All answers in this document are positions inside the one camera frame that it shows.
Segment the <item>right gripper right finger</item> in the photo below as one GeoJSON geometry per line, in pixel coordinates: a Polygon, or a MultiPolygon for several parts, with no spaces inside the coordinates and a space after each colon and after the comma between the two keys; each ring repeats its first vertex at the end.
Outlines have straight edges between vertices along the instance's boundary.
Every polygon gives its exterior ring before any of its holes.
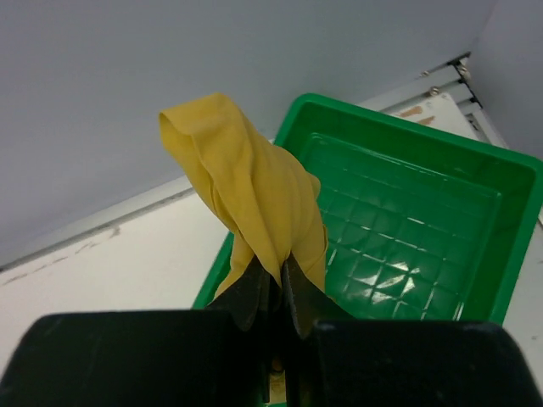
{"type": "Polygon", "coordinates": [[[283,263],[281,278],[286,308],[299,338],[309,337],[317,321],[339,319],[339,306],[306,277],[294,256],[283,263]]]}

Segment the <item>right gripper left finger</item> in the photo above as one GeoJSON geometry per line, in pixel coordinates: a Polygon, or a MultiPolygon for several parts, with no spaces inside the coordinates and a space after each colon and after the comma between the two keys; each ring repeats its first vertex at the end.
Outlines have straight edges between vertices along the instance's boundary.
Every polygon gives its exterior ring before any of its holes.
{"type": "Polygon", "coordinates": [[[205,308],[228,313],[242,332],[265,325],[270,311],[271,276],[256,256],[243,274],[205,308]]]}

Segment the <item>yellow and white bra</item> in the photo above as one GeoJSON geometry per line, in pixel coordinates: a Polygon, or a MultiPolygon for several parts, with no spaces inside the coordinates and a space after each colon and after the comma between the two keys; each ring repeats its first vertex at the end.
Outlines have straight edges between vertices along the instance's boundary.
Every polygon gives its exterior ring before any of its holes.
{"type": "Polygon", "coordinates": [[[238,280],[253,258],[280,282],[289,256],[324,289],[327,233],[314,175],[266,140],[221,93],[163,110],[159,127],[165,150],[233,234],[230,270],[217,294],[238,280]]]}

